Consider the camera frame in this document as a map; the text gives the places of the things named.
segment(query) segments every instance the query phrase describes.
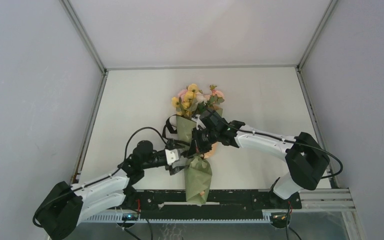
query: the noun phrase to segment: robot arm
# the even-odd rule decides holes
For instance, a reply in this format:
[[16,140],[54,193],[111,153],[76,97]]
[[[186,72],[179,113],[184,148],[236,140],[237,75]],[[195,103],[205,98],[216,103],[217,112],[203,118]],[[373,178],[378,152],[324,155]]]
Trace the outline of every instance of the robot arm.
[[[176,166],[181,156],[191,158],[207,153],[216,142],[256,149],[286,162],[289,173],[278,178],[269,191],[274,206],[288,201],[301,189],[316,189],[330,161],[325,153],[317,150],[320,146],[308,133],[284,136],[264,132],[240,121],[227,123],[217,112],[208,110],[192,130],[188,151],[181,152],[182,147],[176,147],[173,140],[168,149],[160,151],[153,150],[151,142],[141,141],[115,171],[84,184],[69,186],[62,181],[55,185],[36,210],[33,222],[44,228],[53,240],[64,239],[90,216],[121,204],[131,206],[136,192],[132,185],[144,177],[144,169],[165,166],[173,175],[185,167]],[[120,170],[126,176],[118,175]]]
[[214,110],[199,116],[192,139],[187,157],[206,153],[213,143],[221,142],[225,146],[259,150],[285,161],[289,173],[279,178],[270,190],[274,198],[280,198],[278,201],[287,200],[301,189],[316,189],[330,162],[308,133],[285,136],[255,129],[240,121],[227,123]]
[[[176,147],[173,141],[168,145]],[[62,240],[83,220],[99,212],[123,203],[133,205],[136,191],[132,185],[144,177],[144,169],[164,166],[172,175],[179,171],[174,163],[180,157],[179,149],[156,151],[150,141],[141,141],[110,173],[83,184],[57,183],[36,210],[33,223],[42,227],[52,240]]]

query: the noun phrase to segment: green wrapping paper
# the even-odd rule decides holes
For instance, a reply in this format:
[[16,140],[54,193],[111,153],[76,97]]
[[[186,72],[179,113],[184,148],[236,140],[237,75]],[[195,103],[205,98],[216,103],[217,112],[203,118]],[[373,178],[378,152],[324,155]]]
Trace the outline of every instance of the green wrapping paper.
[[199,156],[189,159],[187,163],[189,167],[184,171],[186,202],[205,204],[213,176],[210,163]]
[[[221,116],[223,109],[216,110]],[[197,126],[195,121],[176,116],[177,136],[179,140],[190,143],[192,141],[192,129]],[[186,191],[186,201],[195,204],[205,204],[208,193],[210,192],[211,178],[213,172],[210,163],[199,156],[188,159],[184,170],[184,185]]]

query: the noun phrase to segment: black cable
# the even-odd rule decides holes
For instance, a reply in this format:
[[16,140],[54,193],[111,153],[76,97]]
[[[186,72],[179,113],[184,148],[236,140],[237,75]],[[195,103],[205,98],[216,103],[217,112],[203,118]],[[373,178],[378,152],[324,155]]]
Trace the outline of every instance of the black cable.
[[162,140],[162,142],[164,143],[164,145],[167,146],[167,142],[164,140],[163,136],[161,135],[161,133],[160,133],[157,129],[155,129],[155,128],[153,128],[153,127],[150,127],[150,126],[142,127],[142,128],[140,128],[140,129],[138,129],[137,131],[135,131],[135,132],[130,136],[130,138],[127,140],[126,147],[125,147],[125,150],[124,150],[124,160],[126,160],[126,157],[127,157],[127,148],[128,148],[128,146],[129,146],[129,143],[130,143],[130,141],[132,140],[132,138],[133,138],[137,133],[139,133],[140,131],[145,130],[145,129],[151,129],[151,130],[154,130],[154,131],[158,134],[159,138],[161,138],[161,140]]
[[302,240],[300,235],[298,235],[298,233],[294,229],[292,229],[292,227],[289,227],[289,230],[291,230],[298,237],[299,240]]
[[[206,110],[209,111],[211,114],[214,114],[208,108],[206,108]],[[246,134],[255,134],[255,135],[266,136],[268,138],[276,139],[277,141],[284,141],[285,143],[290,143],[290,144],[301,145],[301,146],[304,146],[304,147],[309,147],[309,148],[319,150],[319,151],[329,155],[330,157],[335,159],[335,161],[337,161],[337,163],[339,164],[339,171],[337,171],[337,172],[335,172],[335,173],[333,173],[331,175],[322,176],[321,179],[328,179],[328,178],[335,177],[335,176],[341,174],[342,171],[344,170],[344,165],[342,164],[341,160],[339,160],[339,158],[337,158],[332,153],[330,153],[330,152],[328,152],[328,151],[326,151],[324,149],[321,149],[320,147],[315,147],[315,146],[311,146],[311,145],[308,145],[308,144],[305,144],[305,143],[300,143],[300,142],[296,142],[296,141],[290,141],[290,140],[286,140],[286,139],[283,140],[280,137],[273,136],[273,135],[270,135],[270,134],[267,134],[267,133],[263,133],[263,132],[253,132],[253,131],[246,131],[246,130],[237,129],[237,128],[231,126],[230,124],[226,123],[220,116],[217,116],[217,115],[214,115],[214,116],[216,116],[223,124],[225,124],[226,126],[228,126],[229,128],[231,128],[233,130],[236,130],[236,131],[239,131],[239,132],[242,132],[242,133],[246,133]]]
[[289,231],[288,230],[291,230],[299,238],[299,240],[302,240],[300,235],[294,229],[292,229],[292,227],[289,226],[288,221],[289,221],[289,216],[291,215],[291,208],[292,208],[292,202],[289,203],[289,207],[288,207],[287,213],[286,213],[286,227],[285,227],[286,239],[289,240]]
[[140,239],[138,236],[136,236],[135,234],[133,234],[133,232],[129,231],[127,228],[124,228],[123,229],[126,233],[130,234],[132,237],[134,237],[135,239],[137,240],[142,240]]
[[[130,143],[130,141],[132,140],[133,136],[135,136],[137,133],[139,133],[140,131],[145,130],[145,129],[151,129],[151,130],[154,130],[154,131],[158,134],[158,136],[161,138],[161,140],[164,142],[164,144],[167,145],[167,142],[164,141],[163,136],[161,135],[161,133],[160,133],[158,130],[156,130],[155,128],[150,127],[150,126],[142,127],[142,128],[140,128],[140,129],[138,129],[137,131],[135,131],[135,132],[130,136],[130,138],[128,139],[127,144],[126,144],[126,147],[125,147],[125,150],[124,150],[124,161],[126,160],[127,149],[128,149],[129,143]],[[112,173],[112,176],[115,175],[116,173],[118,173],[119,171],[120,171],[120,168],[117,168],[117,170],[115,170],[115,171]],[[38,227],[38,228],[43,228],[42,225],[40,225],[39,223],[36,222],[36,219],[37,219],[39,213],[40,213],[41,211],[43,211],[44,208],[46,208],[47,206],[49,206],[49,205],[51,205],[51,204],[53,204],[53,203],[56,203],[58,200],[60,200],[60,199],[62,199],[62,198],[64,198],[64,197],[66,197],[66,196],[68,196],[68,195],[71,194],[71,193],[77,192],[77,191],[79,191],[79,190],[81,190],[81,189],[83,189],[83,188],[87,188],[87,187],[89,187],[89,186],[91,186],[91,185],[100,183],[100,182],[102,182],[102,181],[104,181],[104,180],[109,179],[110,177],[111,177],[111,176],[107,175],[107,176],[105,176],[105,177],[103,177],[103,178],[101,178],[101,179],[98,179],[98,180],[96,180],[96,181],[94,181],[94,182],[91,182],[91,183],[86,184],[84,187],[78,187],[78,188],[76,188],[76,189],[74,189],[74,190],[72,190],[72,191],[66,192],[66,193],[64,193],[64,194],[62,194],[62,195],[60,195],[60,196],[58,196],[58,197],[56,197],[56,198],[50,200],[49,202],[47,202],[46,204],[44,204],[42,207],[40,207],[40,208],[36,211],[36,213],[33,215],[33,219],[32,219],[33,224],[34,224],[36,227]],[[149,221],[148,221],[147,219],[145,219],[145,220],[148,222],[148,224],[149,224],[149,228],[151,229],[151,239],[152,239],[152,238],[153,238],[153,233],[152,233],[151,224],[149,223]]]
[[133,232],[131,232],[130,230],[128,230],[127,228],[124,227],[124,225],[125,225],[126,222],[127,222],[127,219],[124,220],[123,223],[122,223],[121,225],[119,225],[118,223],[117,223],[117,225],[119,225],[119,226],[123,229],[123,231],[125,231],[125,232],[128,233],[128,234],[130,234],[130,236],[134,237],[134,238],[137,239],[137,240],[142,240],[142,239],[140,239],[138,236],[136,236]]
[[[133,211],[133,212],[135,212],[135,213],[141,215],[141,212],[140,212],[140,211],[138,211],[138,210],[136,210],[136,209],[133,209],[133,208],[131,208],[131,207],[121,205],[120,208],[121,208],[121,209],[128,209],[128,210],[131,210],[131,211]],[[150,233],[151,233],[151,240],[153,240],[153,239],[154,239],[154,232],[153,232],[153,230],[152,230],[151,223],[150,223],[150,221],[149,221],[147,218],[144,218],[144,219],[145,219],[145,221],[148,223],[149,231],[150,231]]]
[[289,228],[289,215],[291,215],[291,206],[292,206],[292,202],[289,202],[289,207],[287,209],[287,212],[286,212],[286,227],[285,227],[285,231],[286,231],[286,239],[289,240],[289,232],[288,232],[288,228]]
[[285,142],[286,143],[290,143],[290,144],[297,144],[297,145],[301,145],[301,146],[304,146],[304,147],[309,147],[309,148],[312,148],[312,149],[319,150],[319,151],[329,155],[330,157],[332,157],[333,159],[335,159],[337,161],[337,163],[339,164],[339,171],[337,171],[337,172],[335,172],[335,173],[333,173],[331,175],[328,175],[328,176],[322,176],[321,179],[327,179],[327,178],[335,177],[335,176],[341,174],[342,171],[344,170],[344,165],[342,164],[341,160],[339,160],[339,158],[337,158],[332,153],[330,153],[330,152],[328,152],[326,150],[321,149],[320,147],[315,147],[315,146],[307,145],[305,143],[300,143],[300,142],[296,142],[296,141],[285,140]]

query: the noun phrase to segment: white table surface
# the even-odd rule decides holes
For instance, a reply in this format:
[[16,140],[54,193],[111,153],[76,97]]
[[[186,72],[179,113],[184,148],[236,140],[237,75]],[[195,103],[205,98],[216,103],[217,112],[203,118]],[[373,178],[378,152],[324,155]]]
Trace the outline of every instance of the white table surface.
[[[108,74],[96,122],[88,146],[80,183],[109,173],[123,160],[126,142],[137,129],[162,131],[167,117],[175,114],[171,98],[191,83],[209,93],[215,84],[223,91],[223,117],[257,129],[315,137],[299,80],[293,67],[197,68],[112,70]],[[152,130],[143,130],[130,142],[127,154],[141,140],[155,150],[164,148]],[[288,172],[286,163],[252,149],[218,145],[209,159],[213,172],[211,189],[268,189]],[[164,167],[145,170],[136,189],[185,188],[184,173],[170,176]],[[331,188],[322,179],[318,188]]]

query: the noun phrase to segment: metal frame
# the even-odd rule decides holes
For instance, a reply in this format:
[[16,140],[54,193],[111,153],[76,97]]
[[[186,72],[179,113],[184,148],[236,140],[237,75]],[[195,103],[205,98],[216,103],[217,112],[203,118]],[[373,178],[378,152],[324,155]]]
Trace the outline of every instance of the metal frame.
[[[109,70],[156,70],[156,69],[197,69],[197,68],[263,68],[263,67],[295,67],[297,77],[299,79],[299,84],[305,99],[305,103],[308,108],[310,115],[311,123],[316,134],[316,138],[322,148],[325,148],[326,145],[321,134],[319,124],[317,121],[317,116],[315,114],[311,98],[307,91],[306,83],[302,76],[302,69],[310,56],[314,46],[316,45],[323,29],[325,28],[327,22],[329,21],[332,13],[336,9],[336,6],[339,0],[331,0],[320,23],[318,24],[310,42],[308,43],[300,61],[297,66],[295,65],[231,65],[231,66],[166,66],[166,67],[127,67],[127,68],[110,68],[106,69],[104,63],[99,57],[98,52],[96,51],[89,35],[87,34],[82,22],[79,19],[73,5],[70,0],[59,0],[62,7],[66,11],[68,17],[70,18],[74,28],[76,29],[79,37],[81,38],[84,46],[88,50],[91,57],[94,59],[99,70],[102,72],[102,79],[100,80],[99,89],[95,97],[95,102],[93,109],[91,111],[91,116],[88,121],[88,125],[83,137],[83,144],[78,157],[78,163],[75,169],[74,177],[72,181],[76,181],[76,175],[80,173],[79,167],[83,164],[85,156],[88,150],[89,142],[91,139],[93,126],[96,120],[98,113],[99,105],[101,98],[104,92],[108,71]],[[332,187],[337,187],[337,182],[335,179],[331,180]],[[356,208],[352,200],[351,194],[348,189],[316,189],[314,191],[303,190],[300,193],[302,209],[295,209],[295,212],[342,212],[342,217],[345,222],[346,230],[350,240],[365,240],[363,228],[358,219]],[[269,223],[268,214],[275,212],[285,212],[285,209],[275,209],[275,210],[262,210],[261,219],[230,219],[230,220],[201,220],[201,219],[192,219],[192,220],[182,220],[176,221],[177,223]],[[103,211],[99,214],[96,214],[88,218],[85,222],[89,223],[121,223],[120,212],[115,210]],[[152,223],[172,223],[173,219],[150,219]]]
[[106,69],[104,67],[103,62],[101,61],[101,58],[98,55],[97,50],[95,49],[95,46],[93,45],[91,39],[89,38],[88,33],[85,30],[85,27],[83,26],[82,22],[79,19],[79,16],[77,15],[76,11],[73,8],[73,5],[70,0],[59,0],[62,7],[64,8],[65,12],[67,13],[68,17],[71,20],[71,23],[73,24],[75,30],[77,31],[81,41],[83,42],[84,46],[86,47],[87,51],[89,52],[90,56],[95,61],[96,65],[98,66],[99,70],[102,74],[106,73]]
[[81,145],[80,152],[78,155],[77,165],[74,169],[74,173],[71,178],[71,183],[77,183],[79,181],[78,176],[81,173],[83,168],[83,163],[85,162],[86,153],[88,152],[89,143],[91,142],[92,131],[94,129],[95,121],[97,119],[98,110],[101,105],[102,95],[104,94],[105,84],[107,83],[108,71],[102,75],[100,79],[100,84],[98,91],[96,93],[95,101],[93,102],[93,108],[87,122],[86,131],[83,136],[83,144]]
[[318,23],[317,28],[315,29],[315,32],[313,36],[311,37],[310,42],[307,45],[307,48],[304,51],[304,54],[301,57],[301,60],[299,60],[298,68],[299,71],[301,71],[304,67],[304,64],[306,63],[307,59],[309,58],[310,53],[312,52],[317,40],[320,37],[320,34],[322,33],[323,29],[326,26],[326,23],[330,19],[332,13],[334,12],[339,0],[330,0],[329,5],[326,8],[326,11],[323,14],[323,17],[321,18],[320,22]]

